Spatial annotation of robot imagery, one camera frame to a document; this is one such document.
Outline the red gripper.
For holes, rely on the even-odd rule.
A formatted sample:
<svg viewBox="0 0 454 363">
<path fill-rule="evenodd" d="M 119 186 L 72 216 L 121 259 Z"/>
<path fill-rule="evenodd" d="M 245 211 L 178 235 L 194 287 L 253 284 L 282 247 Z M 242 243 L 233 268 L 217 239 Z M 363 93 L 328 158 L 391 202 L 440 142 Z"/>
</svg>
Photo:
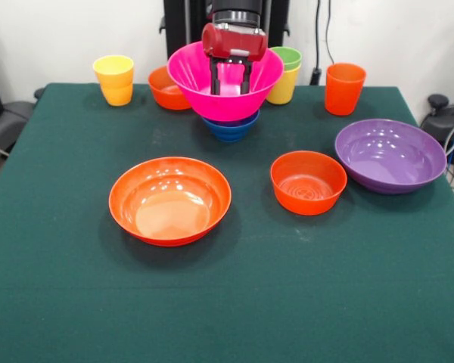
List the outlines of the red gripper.
<svg viewBox="0 0 454 363">
<path fill-rule="evenodd" d="M 267 49 L 267 35 L 259 28 L 251 28 L 228 23 L 208 23 L 201 36 L 204 53 L 210 57 L 212 95 L 220 95 L 218 64 L 221 59 L 240 58 L 244 67 L 240 94 L 250 92 L 251 61 L 260 61 Z"/>
</svg>

